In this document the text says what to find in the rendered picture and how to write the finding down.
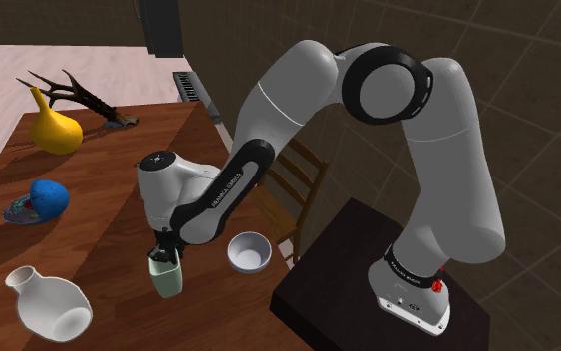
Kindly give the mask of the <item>pale green cup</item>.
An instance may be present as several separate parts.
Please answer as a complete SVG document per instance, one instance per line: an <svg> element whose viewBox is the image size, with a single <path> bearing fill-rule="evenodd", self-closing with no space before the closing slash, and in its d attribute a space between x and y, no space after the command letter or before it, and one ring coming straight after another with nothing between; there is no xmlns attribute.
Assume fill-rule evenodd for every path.
<svg viewBox="0 0 561 351"><path fill-rule="evenodd" d="M150 258L148 270L157 293L164 299L178 295L183 288L182 269L177 250L174 251L175 263Z"/></svg>

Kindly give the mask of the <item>wooden table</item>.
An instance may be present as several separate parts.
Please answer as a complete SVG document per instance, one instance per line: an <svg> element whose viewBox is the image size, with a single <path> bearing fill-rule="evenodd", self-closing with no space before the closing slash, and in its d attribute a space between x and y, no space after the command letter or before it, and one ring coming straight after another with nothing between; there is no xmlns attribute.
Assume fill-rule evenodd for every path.
<svg viewBox="0 0 561 351"><path fill-rule="evenodd" d="M136 163L171 150L202 164L221 166L227 151L203 105L172 103L131 107L139 123L107 129L88 110L74 113L82 145L55 156L31 144L33 115L19 121L0 154L0 351L311 351L269 308L287 264L274 252L260 273L234 271L227 245L238 233L267 233L252 197L229 218L215 241L184 254L183 289L164 299L148 274L154 243L138 188ZM36 179L69 192L67 209L35 225L6 223L3 210L30 194ZM91 303L89 328L68 343L26 330L15 291L5 285L14 269L31 265L45 276L73 281Z"/></svg>

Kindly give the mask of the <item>white bowl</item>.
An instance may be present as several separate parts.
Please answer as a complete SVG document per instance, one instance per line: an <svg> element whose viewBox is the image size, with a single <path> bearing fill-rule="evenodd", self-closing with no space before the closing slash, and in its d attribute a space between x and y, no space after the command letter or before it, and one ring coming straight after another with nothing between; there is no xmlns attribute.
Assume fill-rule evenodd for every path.
<svg viewBox="0 0 561 351"><path fill-rule="evenodd" d="M270 241L254 231L239 233L227 246L231 267L243 274L255 274L267 267L272 257Z"/></svg>

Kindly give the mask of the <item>blue egg-shaped object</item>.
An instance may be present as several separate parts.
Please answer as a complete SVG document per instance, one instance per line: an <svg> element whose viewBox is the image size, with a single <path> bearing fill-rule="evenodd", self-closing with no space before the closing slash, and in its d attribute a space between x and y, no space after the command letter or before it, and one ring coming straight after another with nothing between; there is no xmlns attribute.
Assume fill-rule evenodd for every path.
<svg viewBox="0 0 561 351"><path fill-rule="evenodd" d="M69 192L61 184L47 179L36 179L30 187L32 206L42 221L60 216L68 207Z"/></svg>

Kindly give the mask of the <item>wooden chair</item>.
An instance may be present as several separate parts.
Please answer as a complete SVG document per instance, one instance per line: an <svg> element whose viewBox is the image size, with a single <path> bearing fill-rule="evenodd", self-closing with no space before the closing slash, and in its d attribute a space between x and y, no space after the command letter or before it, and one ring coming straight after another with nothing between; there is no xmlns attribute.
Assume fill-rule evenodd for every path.
<svg viewBox="0 0 561 351"><path fill-rule="evenodd" d="M270 169L253 195L270 224L273 241L278 246L292 244L292 251L286 254L285 261L296 264L300 259L302 229L330 163L317 157L296 139L291 140L288 146L311 165L314 177L281 154L276 163L282 166L284 172Z"/></svg>

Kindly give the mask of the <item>white vase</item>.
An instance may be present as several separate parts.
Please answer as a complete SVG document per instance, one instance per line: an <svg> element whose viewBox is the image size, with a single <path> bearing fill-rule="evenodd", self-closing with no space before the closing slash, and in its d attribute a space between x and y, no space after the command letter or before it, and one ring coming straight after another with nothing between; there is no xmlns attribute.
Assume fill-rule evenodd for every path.
<svg viewBox="0 0 561 351"><path fill-rule="evenodd" d="M5 279L17 293L17 316L26 329L57 343L69 342L90 326L93 310L75 283L42 276L33 266L21 266Z"/></svg>

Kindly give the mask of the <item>colourful patterned plate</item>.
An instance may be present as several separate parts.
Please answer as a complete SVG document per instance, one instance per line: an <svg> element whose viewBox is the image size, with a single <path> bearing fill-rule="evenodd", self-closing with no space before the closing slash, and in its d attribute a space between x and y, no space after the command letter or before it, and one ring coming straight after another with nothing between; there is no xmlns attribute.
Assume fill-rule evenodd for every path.
<svg viewBox="0 0 561 351"><path fill-rule="evenodd" d="M2 217L6 223L19 225L35 225L49 220L47 215L39 213L29 194L13 200L3 210Z"/></svg>

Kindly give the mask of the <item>floor vent grille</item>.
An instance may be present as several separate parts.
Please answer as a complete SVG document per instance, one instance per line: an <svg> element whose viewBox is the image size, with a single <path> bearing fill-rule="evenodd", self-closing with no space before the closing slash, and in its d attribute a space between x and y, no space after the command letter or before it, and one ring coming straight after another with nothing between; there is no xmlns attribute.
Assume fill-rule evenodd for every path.
<svg viewBox="0 0 561 351"><path fill-rule="evenodd" d="M181 102L202 102L213 122L220 124L220 113L197 74L189 71L173 72L172 75L179 93L179 100Z"/></svg>

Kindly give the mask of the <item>yellow gourd vase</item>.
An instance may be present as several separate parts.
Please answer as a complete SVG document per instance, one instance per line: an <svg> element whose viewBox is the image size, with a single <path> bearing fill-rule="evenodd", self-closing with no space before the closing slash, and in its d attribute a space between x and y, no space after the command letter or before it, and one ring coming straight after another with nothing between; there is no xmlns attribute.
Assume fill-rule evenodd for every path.
<svg viewBox="0 0 561 351"><path fill-rule="evenodd" d="M31 86L30 91L39 107L38 116L29 129L31 140L51 154L66 155L74 152L83 140L80 124L50 108L37 87Z"/></svg>

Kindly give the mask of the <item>dark antler ornament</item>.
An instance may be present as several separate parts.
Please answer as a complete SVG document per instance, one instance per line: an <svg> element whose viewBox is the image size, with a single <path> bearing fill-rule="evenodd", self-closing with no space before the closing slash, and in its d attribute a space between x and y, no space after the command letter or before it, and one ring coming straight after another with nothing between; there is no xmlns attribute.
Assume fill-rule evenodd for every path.
<svg viewBox="0 0 561 351"><path fill-rule="evenodd" d="M110 106L93 93L86 90L66 70L63 72L69 77L71 84L64 85L53 82L47 78L30 71L30 74L47 83L48 90L40 89L40 92L49 98L49 107L52 108L57 100L67 100L85 106L106 119L104 128L124 128L135 126L139 119L133 115L120 112L116 107Z"/></svg>

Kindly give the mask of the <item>dark robot stand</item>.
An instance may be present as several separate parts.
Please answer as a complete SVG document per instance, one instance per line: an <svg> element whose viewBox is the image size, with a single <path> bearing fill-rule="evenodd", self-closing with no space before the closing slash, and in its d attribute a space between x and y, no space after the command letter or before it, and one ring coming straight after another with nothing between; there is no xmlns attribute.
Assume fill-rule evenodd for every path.
<svg viewBox="0 0 561 351"><path fill-rule="evenodd" d="M275 288L271 311L314 351L489 351L489 314L449 275L451 316L439 336L378 306L368 269L401 231L349 199Z"/></svg>

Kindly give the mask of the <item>dark door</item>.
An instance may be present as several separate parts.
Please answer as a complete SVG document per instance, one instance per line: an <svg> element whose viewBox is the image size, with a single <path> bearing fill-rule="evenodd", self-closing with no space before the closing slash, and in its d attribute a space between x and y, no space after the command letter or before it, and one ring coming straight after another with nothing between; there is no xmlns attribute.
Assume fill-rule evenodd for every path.
<svg viewBox="0 0 561 351"><path fill-rule="evenodd" d="M134 0L145 44L158 58L183 58L178 0Z"/></svg>

